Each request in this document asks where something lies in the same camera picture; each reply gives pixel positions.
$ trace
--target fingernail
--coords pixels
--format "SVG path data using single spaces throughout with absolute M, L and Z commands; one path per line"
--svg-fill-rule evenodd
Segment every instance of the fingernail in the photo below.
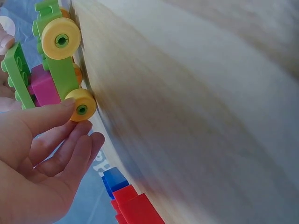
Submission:
M 76 100 L 74 98 L 68 98 L 61 102 L 63 106 L 73 106 L 75 104 Z

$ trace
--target blue toy block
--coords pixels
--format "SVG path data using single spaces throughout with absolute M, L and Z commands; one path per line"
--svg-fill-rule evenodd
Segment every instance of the blue toy block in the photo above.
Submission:
M 127 179 L 116 167 L 104 171 L 104 177 L 112 192 L 115 192 L 129 185 Z
M 113 196 L 112 191 L 111 191 L 111 189 L 110 189 L 110 187 L 109 187 L 109 185 L 108 185 L 108 183 L 107 183 L 107 181 L 106 181 L 106 179 L 105 179 L 104 176 L 102 176 L 102 181 L 103 181 L 103 183 L 105 185 L 105 188 L 106 188 L 106 191 L 107 191 L 109 197 L 113 200 L 114 196 Z

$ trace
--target green toy block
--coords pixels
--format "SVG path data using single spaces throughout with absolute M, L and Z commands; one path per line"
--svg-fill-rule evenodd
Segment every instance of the green toy block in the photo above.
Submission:
M 35 9 L 39 12 L 37 20 L 33 21 L 32 33 L 34 36 L 42 38 L 43 29 L 54 19 L 61 18 L 58 0 L 45 0 L 35 4 Z
M 15 99 L 23 103 L 22 109 L 34 108 L 34 102 L 27 90 L 29 77 L 31 76 L 21 44 L 16 42 L 7 51 L 1 63 L 4 72 L 8 72 L 8 84 L 15 88 Z
M 35 4 L 35 9 L 39 12 L 37 20 L 33 22 L 32 32 L 37 36 L 37 50 L 43 58 L 43 69 L 49 70 L 57 92 L 61 100 L 72 90 L 78 89 L 79 84 L 73 67 L 71 57 L 63 60 L 54 60 L 45 55 L 41 43 L 42 33 L 46 25 L 54 19 L 61 18 L 58 0 L 45 0 Z
M 69 92 L 79 88 L 72 59 L 54 60 L 46 56 L 46 60 L 60 99 L 64 100 Z

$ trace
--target orange wheel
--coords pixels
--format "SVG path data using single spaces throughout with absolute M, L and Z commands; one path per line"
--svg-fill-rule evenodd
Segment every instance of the orange wheel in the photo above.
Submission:
M 75 69 L 77 81 L 78 81 L 79 85 L 81 85 L 81 83 L 83 81 L 82 71 L 81 71 L 80 67 L 78 65 L 76 65 L 75 63 L 73 63 L 73 66 Z
M 62 13 L 62 17 L 64 18 L 71 18 L 70 13 L 63 7 L 60 7 L 60 11 Z

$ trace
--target red toy block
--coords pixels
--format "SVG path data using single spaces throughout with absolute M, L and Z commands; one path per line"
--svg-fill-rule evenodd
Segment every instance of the red toy block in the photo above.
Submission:
M 114 210 L 117 212 L 117 214 L 121 214 L 121 211 L 118 208 L 118 203 L 115 199 L 111 201 L 111 204 L 112 204 L 112 207 L 114 208 Z
M 128 224 L 122 214 L 117 214 L 115 216 L 115 218 L 116 218 L 118 224 Z
M 138 193 L 135 191 L 134 187 L 130 184 L 122 189 L 113 192 L 113 196 L 118 204 L 123 204 L 128 200 L 137 197 Z
M 128 224 L 165 224 L 145 194 L 141 194 L 119 208 Z
M 34 67 L 31 71 L 31 87 L 40 106 L 59 104 L 60 97 L 56 90 L 53 78 L 43 65 Z

